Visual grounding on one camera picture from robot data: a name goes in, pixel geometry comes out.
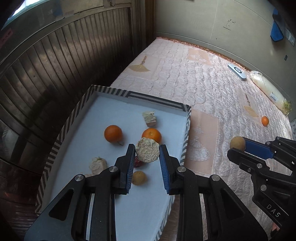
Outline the person's right hand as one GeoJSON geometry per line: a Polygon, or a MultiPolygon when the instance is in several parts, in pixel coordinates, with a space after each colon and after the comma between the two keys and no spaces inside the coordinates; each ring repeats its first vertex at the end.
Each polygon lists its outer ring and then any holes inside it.
{"type": "Polygon", "coordinates": [[[279,227],[273,222],[271,231],[279,231],[279,227]]]}

